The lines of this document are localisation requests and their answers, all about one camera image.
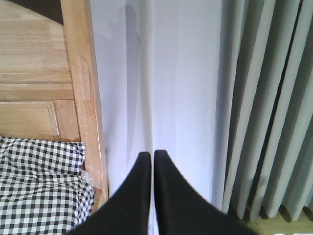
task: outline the wooden frame edge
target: wooden frame edge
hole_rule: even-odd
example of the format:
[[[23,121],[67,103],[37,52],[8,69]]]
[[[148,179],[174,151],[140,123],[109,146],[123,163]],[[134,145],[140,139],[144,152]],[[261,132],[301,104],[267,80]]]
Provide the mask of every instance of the wooden frame edge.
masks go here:
[[[108,199],[108,178],[90,1],[61,0],[61,7],[80,137],[86,143],[85,169],[96,191],[96,210]]]

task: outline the wooden panel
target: wooden panel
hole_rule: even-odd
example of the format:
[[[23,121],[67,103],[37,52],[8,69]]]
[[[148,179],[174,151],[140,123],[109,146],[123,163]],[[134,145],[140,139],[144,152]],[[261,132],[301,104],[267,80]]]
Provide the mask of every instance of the wooden panel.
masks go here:
[[[50,19],[9,1],[0,1],[0,21],[51,21]]]
[[[73,99],[71,84],[0,84],[0,101]]]
[[[108,198],[104,134],[95,64],[89,1],[61,0],[65,35],[81,141],[86,143],[85,168]]]
[[[0,102],[0,135],[55,140],[59,135],[53,102]]]
[[[1,83],[69,83],[72,84],[70,72],[45,73],[0,73]]]
[[[80,141],[74,100],[55,100],[60,141]]]
[[[62,25],[0,21],[0,72],[69,71]]]

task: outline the curtain fold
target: curtain fold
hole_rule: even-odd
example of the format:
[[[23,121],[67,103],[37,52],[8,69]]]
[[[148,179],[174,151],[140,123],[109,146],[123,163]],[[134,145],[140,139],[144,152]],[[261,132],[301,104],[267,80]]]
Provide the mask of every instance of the curtain fold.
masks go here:
[[[232,205],[243,218],[248,208],[255,220],[261,206],[274,217],[283,205],[296,220],[312,201],[313,2],[271,3],[248,3],[232,100],[223,211]],[[267,24],[260,27],[262,16]],[[247,48],[256,45],[258,33],[266,43]],[[259,54],[257,63],[254,53]]]

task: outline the floor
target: floor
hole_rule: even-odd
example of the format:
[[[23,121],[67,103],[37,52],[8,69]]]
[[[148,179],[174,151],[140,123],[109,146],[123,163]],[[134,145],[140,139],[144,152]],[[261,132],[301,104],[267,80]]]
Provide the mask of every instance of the floor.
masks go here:
[[[313,213],[310,210],[303,210],[297,221],[291,221],[288,212],[281,207],[279,213],[274,218],[268,218],[261,211],[259,218],[252,222],[247,216],[240,220],[236,216],[234,209],[230,209],[229,215],[237,219],[240,223],[247,225],[256,231],[259,235],[274,234],[312,234],[313,235]]]

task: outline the wooden bed frame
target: wooden bed frame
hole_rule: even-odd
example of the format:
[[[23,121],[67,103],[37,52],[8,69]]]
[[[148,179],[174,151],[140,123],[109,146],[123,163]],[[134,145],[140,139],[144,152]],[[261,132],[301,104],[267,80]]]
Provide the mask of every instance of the wooden bed frame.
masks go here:
[[[95,211],[108,199],[108,181],[90,5],[61,0],[61,6],[70,71],[2,69],[0,135],[85,142]]]

